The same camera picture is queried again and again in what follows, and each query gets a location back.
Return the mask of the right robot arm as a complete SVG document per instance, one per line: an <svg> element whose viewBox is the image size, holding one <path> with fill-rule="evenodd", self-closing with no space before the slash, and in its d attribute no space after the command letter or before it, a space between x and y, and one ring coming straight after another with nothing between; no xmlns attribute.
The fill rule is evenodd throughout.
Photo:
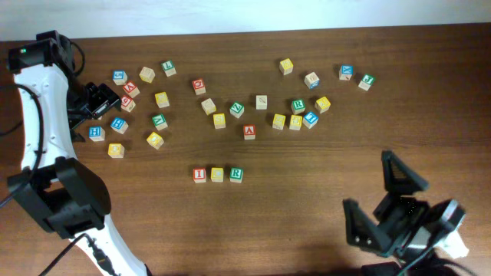
<svg viewBox="0 0 491 276"><path fill-rule="evenodd" d="M353 199L343 201L347 243L392 262L367 264L363 275L456 275L456 263L469 249L458 232L466 210L455 199L435 206L414 197L429 183L390 150L381 152L387 194L373 211L373 222Z"/></svg>

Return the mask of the red I block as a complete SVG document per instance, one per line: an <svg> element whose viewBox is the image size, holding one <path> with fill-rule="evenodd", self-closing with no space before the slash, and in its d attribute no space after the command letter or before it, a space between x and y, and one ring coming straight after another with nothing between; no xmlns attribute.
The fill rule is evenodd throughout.
<svg viewBox="0 0 491 276"><path fill-rule="evenodd" d="M205 168L195 168L193 170L193 181L195 183L203 183L206 182L206 169Z"/></svg>

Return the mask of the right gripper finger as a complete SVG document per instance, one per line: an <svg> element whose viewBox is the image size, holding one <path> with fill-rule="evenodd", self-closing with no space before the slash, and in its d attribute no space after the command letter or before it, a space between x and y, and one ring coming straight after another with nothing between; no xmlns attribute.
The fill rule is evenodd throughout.
<svg viewBox="0 0 491 276"><path fill-rule="evenodd" d="M398 248L398 236L390 232L390 227L395 226L396 199L383 199L374 210L378 225L368 218L357 201L344 199L342 205L349 245L384 258L394 254Z"/></svg>
<svg viewBox="0 0 491 276"><path fill-rule="evenodd" d="M384 174L384 188L391 194L411 196L429 188L429 183L391 150L383 150L381 162Z"/></svg>

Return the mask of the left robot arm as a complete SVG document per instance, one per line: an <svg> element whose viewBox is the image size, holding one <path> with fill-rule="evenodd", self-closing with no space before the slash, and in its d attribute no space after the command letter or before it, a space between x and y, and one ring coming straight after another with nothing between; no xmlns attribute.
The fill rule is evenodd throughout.
<svg viewBox="0 0 491 276"><path fill-rule="evenodd" d="M106 84L81 84L74 60L77 44L57 31L37 34L33 43L8 52L7 68L19 92L25 132L21 172L7 179L9 194L47 233L69 245L47 274L78 246L103 275L149 275L128 248L110 216L104 181L76 157L73 144L84 138L76 128L121 108Z"/></svg>

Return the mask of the yellow C block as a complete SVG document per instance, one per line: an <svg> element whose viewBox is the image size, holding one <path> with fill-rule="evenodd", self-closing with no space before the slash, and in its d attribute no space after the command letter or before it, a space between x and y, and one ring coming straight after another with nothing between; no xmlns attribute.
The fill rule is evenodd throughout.
<svg viewBox="0 0 491 276"><path fill-rule="evenodd" d="M223 182L224 181L224 168L221 168L221 167L211 168L210 179L213 182Z"/></svg>

